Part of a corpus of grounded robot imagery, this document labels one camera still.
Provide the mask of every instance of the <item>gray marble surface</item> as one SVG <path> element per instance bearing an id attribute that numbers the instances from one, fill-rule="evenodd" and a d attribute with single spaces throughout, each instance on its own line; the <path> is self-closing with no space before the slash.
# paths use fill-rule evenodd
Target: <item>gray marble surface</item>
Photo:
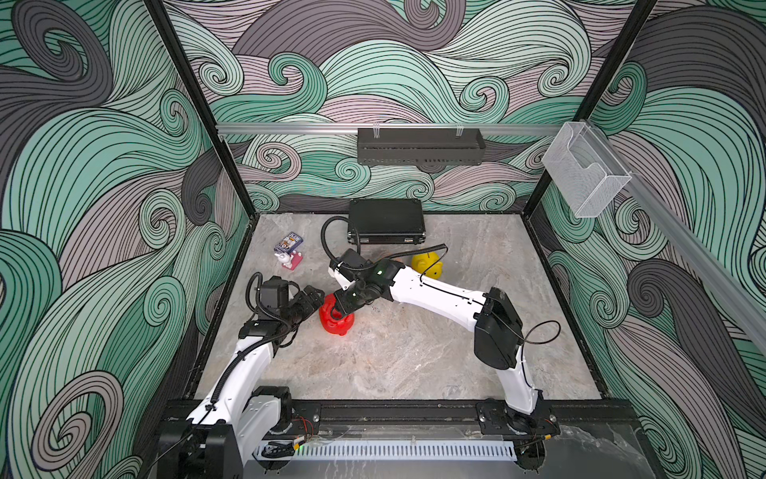
<path id="1" fill-rule="evenodd" d="M 327 273 L 329 260 L 319 242 L 328 215 L 262 215 L 241 274 L 197 391 L 202 398 L 228 364 L 237 332 L 250 317 L 244 301 L 247 280 L 255 271 L 272 274 L 326 294 L 338 289 Z M 471 290 L 503 289 L 524 323 L 524 331 L 545 320 L 558 320 L 562 332 L 553 343 L 527 345 L 527 375 L 548 399 L 598 399 L 599 393 L 555 298 L 537 253 L 518 215 L 425 215 L 428 239 L 423 246 L 446 243 L 440 278 Z M 273 246 L 287 233 L 303 236 L 303 262 L 295 271 L 280 266 Z M 346 224 L 328 228 L 332 251 L 340 255 Z M 411 249 L 406 245 L 362 247 L 367 258 Z M 530 340 L 555 333 L 544 325 Z M 280 349 L 262 381 L 288 385 L 299 399 L 483 399 L 502 398 L 493 369 L 473 355 L 473 337 L 461 326 L 416 306 L 376 300 L 357 311 L 345 336 L 327 333 L 315 313 L 301 327 L 292 346 Z"/>

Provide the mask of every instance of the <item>wave pattern wallpaper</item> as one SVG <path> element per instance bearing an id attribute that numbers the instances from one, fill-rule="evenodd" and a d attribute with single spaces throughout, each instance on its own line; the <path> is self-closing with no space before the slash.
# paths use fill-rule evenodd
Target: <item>wave pattern wallpaper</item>
<path id="1" fill-rule="evenodd" d="M 0 3 L 3 477 L 135 477 L 247 218 L 142 0 Z"/>
<path id="2" fill-rule="evenodd" d="M 766 3 L 710 4 L 650 19 L 593 119 L 766 309 Z M 766 359 L 738 318 L 629 195 L 598 218 L 555 187 L 542 205 L 548 262 L 668 476 L 763 478 Z"/>
<path id="3" fill-rule="evenodd" d="M 677 0 L 668 8 L 690 5 Z M 166 0 L 219 122 L 563 123 L 632 0 Z M 360 166 L 353 136 L 228 137 L 261 211 L 419 198 L 519 211 L 551 139 L 491 136 L 480 166 Z"/>

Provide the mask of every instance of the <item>pink base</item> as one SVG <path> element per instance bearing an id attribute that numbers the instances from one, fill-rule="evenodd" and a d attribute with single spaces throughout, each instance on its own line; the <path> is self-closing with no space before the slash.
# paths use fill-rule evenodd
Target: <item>pink base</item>
<path id="1" fill-rule="evenodd" d="M 290 263 L 293 265 L 293 267 L 287 267 L 285 264 L 282 265 L 283 268 L 290 271 L 295 271 L 295 268 L 300 264 L 300 262 L 303 261 L 303 253 L 290 253 Z"/>

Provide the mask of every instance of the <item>yellow toy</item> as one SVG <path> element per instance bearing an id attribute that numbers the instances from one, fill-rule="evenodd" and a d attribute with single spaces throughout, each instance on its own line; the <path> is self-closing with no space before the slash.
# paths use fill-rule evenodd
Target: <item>yellow toy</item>
<path id="1" fill-rule="evenodd" d="M 444 266 L 444 263 L 439 261 L 438 254 L 423 253 L 416 254 L 412 257 L 412 269 L 416 270 L 418 273 L 423 273 L 423 271 L 425 271 L 432 264 L 434 264 L 434 266 L 428 270 L 426 276 L 437 280 L 441 277 L 441 268 Z"/>

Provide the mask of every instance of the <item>gray swirl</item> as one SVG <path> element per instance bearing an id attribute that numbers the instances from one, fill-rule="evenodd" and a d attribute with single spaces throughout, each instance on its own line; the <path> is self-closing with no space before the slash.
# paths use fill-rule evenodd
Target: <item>gray swirl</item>
<path id="1" fill-rule="evenodd" d="M 80 455 L 92 425 L 88 413 L 76 412 L 61 426 L 56 439 L 61 442 L 68 438 L 62 448 L 51 445 L 50 437 L 59 415 L 67 405 L 89 394 L 96 394 L 103 400 L 103 424 L 96 440 L 77 462 L 68 478 L 90 479 L 96 472 L 123 416 L 123 390 L 117 378 L 105 371 L 85 372 L 72 379 L 48 404 L 32 437 L 31 456 L 37 469 L 57 471 Z"/>

